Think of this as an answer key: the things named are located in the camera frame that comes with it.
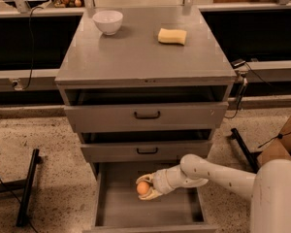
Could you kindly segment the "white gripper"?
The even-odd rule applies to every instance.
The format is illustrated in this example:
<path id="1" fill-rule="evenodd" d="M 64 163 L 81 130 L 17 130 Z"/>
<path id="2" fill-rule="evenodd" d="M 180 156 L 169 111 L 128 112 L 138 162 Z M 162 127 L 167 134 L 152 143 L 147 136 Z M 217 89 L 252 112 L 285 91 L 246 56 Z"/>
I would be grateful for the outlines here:
<path id="1" fill-rule="evenodd" d="M 139 195 L 139 199 L 143 201 L 153 200 L 162 196 L 162 194 L 168 194 L 172 191 L 172 188 L 168 183 L 166 169 L 158 170 L 153 174 L 142 175 L 137 178 L 136 184 L 141 182 L 153 183 L 153 188 L 151 187 L 146 194 Z"/>

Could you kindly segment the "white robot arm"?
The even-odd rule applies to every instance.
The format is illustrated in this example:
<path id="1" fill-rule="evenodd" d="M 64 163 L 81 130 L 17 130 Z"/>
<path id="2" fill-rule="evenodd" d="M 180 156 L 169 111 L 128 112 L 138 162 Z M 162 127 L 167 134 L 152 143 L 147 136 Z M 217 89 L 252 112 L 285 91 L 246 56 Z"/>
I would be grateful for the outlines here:
<path id="1" fill-rule="evenodd" d="M 209 181 L 250 202 L 250 233 L 291 233 L 291 160 L 271 160 L 257 173 L 249 173 L 187 154 L 178 165 L 145 174 L 136 183 L 148 184 L 139 198 L 152 200 Z"/>

